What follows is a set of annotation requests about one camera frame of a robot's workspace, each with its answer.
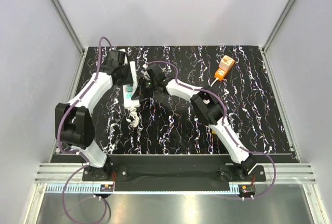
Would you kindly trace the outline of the white multi-socket power strip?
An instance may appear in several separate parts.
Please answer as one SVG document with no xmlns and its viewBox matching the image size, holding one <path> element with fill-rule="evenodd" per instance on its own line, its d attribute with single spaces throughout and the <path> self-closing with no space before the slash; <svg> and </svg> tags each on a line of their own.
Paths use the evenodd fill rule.
<svg viewBox="0 0 332 224">
<path fill-rule="evenodd" d="M 140 106 L 140 100 L 132 100 L 134 92 L 137 89 L 137 74 L 136 74 L 136 66 L 134 61 L 130 61 L 130 70 L 133 82 L 129 85 L 123 86 L 123 103 L 124 108 L 129 110 L 132 107 L 138 108 Z"/>
</svg>

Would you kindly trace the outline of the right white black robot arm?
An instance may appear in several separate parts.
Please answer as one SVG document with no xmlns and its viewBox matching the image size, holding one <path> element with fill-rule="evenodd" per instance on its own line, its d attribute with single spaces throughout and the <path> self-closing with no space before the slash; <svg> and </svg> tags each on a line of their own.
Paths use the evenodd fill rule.
<svg viewBox="0 0 332 224">
<path fill-rule="evenodd" d="M 231 128 L 226 106 L 212 91 L 212 87 L 195 87 L 176 77 L 167 77 L 157 62 L 143 65 L 142 73 L 132 96 L 133 100 L 152 98 L 155 92 L 160 92 L 189 101 L 199 122 L 214 131 L 227 149 L 237 166 L 237 178 L 245 181 L 254 175 L 257 162 Z"/>
</svg>

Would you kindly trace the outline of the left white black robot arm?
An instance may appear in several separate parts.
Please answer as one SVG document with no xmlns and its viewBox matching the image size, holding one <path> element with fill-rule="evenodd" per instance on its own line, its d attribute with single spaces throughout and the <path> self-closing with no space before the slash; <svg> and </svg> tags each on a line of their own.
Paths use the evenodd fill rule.
<svg viewBox="0 0 332 224">
<path fill-rule="evenodd" d="M 107 155 L 95 141 L 92 121 L 97 103 L 113 86 L 132 86 L 135 82 L 135 64 L 128 60 L 125 50 L 110 50 L 103 61 L 98 62 L 96 72 L 82 90 L 68 103 L 55 107 L 55 138 L 58 147 L 69 146 L 69 153 L 82 156 L 100 180 L 112 175 L 106 164 Z"/>
</svg>

